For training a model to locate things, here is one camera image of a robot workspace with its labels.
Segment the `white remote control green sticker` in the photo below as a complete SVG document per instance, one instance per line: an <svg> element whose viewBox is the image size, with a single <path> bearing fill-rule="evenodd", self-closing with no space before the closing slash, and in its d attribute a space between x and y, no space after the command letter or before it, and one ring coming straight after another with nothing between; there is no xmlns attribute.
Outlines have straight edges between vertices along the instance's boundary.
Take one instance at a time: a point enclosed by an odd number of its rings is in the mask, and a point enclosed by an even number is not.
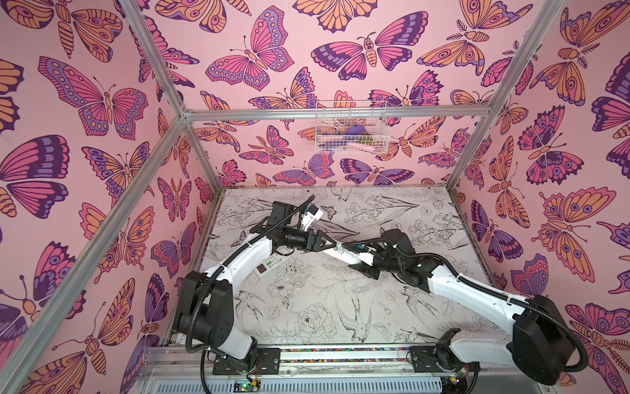
<svg viewBox="0 0 630 394"><path fill-rule="evenodd" d="M370 252L354 252L344 248L342 244L337 244L330 249L324 251L325 254L339 259L348 265L366 264L372 267L374 265L374 255Z"/></svg>

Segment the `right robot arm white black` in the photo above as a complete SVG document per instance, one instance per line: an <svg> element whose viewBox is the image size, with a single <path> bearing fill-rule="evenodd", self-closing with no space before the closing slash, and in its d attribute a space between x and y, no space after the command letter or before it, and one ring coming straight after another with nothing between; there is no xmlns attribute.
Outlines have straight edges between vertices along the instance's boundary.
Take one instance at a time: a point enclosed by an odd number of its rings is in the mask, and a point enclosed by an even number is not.
<svg viewBox="0 0 630 394"><path fill-rule="evenodd" d="M349 253L362 274L377 277L389 272L409 287L462 305L506 334L505 339L472 339L460 328L449 329L433 351L444 370L465 364L503 364L551 386L561 374L581 372L589 365L585 345L545 296L528 299L473 280L443 255L416 251L398 229L365 241L346 242L339 248Z"/></svg>

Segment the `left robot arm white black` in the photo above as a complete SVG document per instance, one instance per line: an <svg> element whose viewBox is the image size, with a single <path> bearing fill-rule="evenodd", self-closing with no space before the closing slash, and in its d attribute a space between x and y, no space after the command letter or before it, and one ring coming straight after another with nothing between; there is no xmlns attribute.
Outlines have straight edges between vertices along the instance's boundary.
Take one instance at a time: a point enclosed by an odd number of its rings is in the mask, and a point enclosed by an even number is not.
<svg viewBox="0 0 630 394"><path fill-rule="evenodd" d="M319 219L314 199L311 195L298 206L275 201L272 212L249 230L226 259L205 272L185 276L174 329L185 336L187 353L211 352L241 363L241 369L254 367L258 342L235 326L233 291L280 247L320 252L336 245L326 233L311 228Z"/></svg>

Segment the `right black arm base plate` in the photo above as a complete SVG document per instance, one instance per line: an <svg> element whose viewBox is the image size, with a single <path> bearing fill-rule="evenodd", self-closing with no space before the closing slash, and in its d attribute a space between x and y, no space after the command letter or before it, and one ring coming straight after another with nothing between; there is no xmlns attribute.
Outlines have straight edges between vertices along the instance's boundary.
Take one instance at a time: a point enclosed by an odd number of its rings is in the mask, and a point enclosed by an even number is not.
<svg viewBox="0 0 630 394"><path fill-rule="evenodd" d="M413 366L415 373L444 374L461 378L480 370L479 363L465 363L450 349L435 344L410 346L406 359Z"/></svg>

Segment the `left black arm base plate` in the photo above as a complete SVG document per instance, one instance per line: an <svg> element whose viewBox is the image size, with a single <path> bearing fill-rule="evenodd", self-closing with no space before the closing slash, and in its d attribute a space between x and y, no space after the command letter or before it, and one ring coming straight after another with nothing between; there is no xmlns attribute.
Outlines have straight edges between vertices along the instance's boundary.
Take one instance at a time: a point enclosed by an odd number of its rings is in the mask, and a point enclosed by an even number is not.
<svg viewBox="0 0 630 394"><path fill-rule="evenodd" d="M240 360L233 356L218 356L214 361L213 375L277 375L280 370L281 349L257 348Z"/></svg>

